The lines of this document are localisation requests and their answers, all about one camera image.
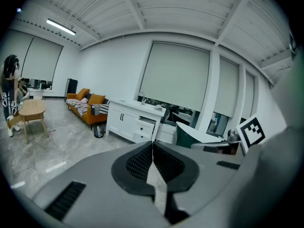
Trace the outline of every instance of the orange cushion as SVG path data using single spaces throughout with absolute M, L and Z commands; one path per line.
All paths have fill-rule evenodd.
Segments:
M 86 95 L 87 93 L 89 93 L 90 89 L 85 89 L 83 88 L 82 90 L 79 91 L 79 93 L 76 95 L 76 99 L 78 101 L 81 101 Z
M 90 97 L 90 100 L 89 100 L 89 102 L 87 104 L 88 105 L 91 105 L 91 104 L 102 104 L 104 102 L 104 98 L 105 98 L 105 95 L 95 95 L 95 94 L 92 94 L 91 97 Z

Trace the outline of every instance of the white ceiling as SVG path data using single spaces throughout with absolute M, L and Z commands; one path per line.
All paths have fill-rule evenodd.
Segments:
M 48 18 L 73 28 L 76 35 L 60 32 L 46 23 Z M 285 52 L 287 19 L 269 0 L 28 0 L 14 23 L 49 30 L 79 49 L 132 33 L 170 31 L 228 47 L 255 66 L 266 66 L 269 77 L 291 65 Z

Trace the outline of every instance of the striped blanket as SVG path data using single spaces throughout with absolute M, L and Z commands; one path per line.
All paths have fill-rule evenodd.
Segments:
M 109 104 L 92 104 L 91 105 L 91 113 L 92 115 L 102 115 L 108 114 Z
M 67 99 L 66 103 L 68 105 L 75 107 L 81 116 L 83 116 L 87 112 L 87 107 L 89 106 L 87 103 L 82 103 L 81 101 L 76 99 Z M 108 114 L 108 111 L 109 111 L 109 104 L 91 105 L 92 115 Z

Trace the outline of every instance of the tube light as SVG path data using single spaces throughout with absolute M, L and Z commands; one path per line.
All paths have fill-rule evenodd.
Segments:
M 50 25 L 52 25 L 52 26 L 55 26 L 55 27 L 57 27 L 57 28 L 59 28 L 59 29 L 61 29 L 63 31 L 65 31 L 65 32 L 67 32 L 67 33 L 69 33 L 69 34 L 71 34 L 73 36 L 76 34 L 75 31 L 72 31 L 72 30 L 70 30 L 69 28 L 67 28 L 67 27 L 65 27 L 63 25 L 58 24 L 57 22 L 55 22 L 55 21 L 53 21 L 51 19 L 47 19 L 47 23 L 50 24 Z

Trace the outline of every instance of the sofa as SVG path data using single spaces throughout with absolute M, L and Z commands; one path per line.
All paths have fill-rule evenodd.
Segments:
M 77 100 L 82 100 L 83 98 L 85 98 L 85 96 L 89 93 L 90 89 L 82 89 L 81 91 L 79 91 L 78 94 L 72 94 L 72 93 L 68 93 L 66 98 L 67 99 L 77 99 Z M 81 116 L 78 112 L 78 110 L 73 107 L 72 105 L 67 105 L 67 108 L 71 108 L 71 110 L 77 115 L 79 116 L 82 120 L 84 120 L 88 125 L 91 125 L 91 129 L 92 129 L 92 124 L 95 123 L 100 123 L 100 122 L 104 122 L 107 120 L 108 118 L 108 114 L 102 114 L 102 115 L 92 115 L 91 114 L 91 104 L 102 104 L 104 102 L 105 96 L 104 95 L 95 95 L 92 94 L 89 101 L 88 101 L 88 107 L 87 107 L 87 112 L 84 113 L 83 116 Z

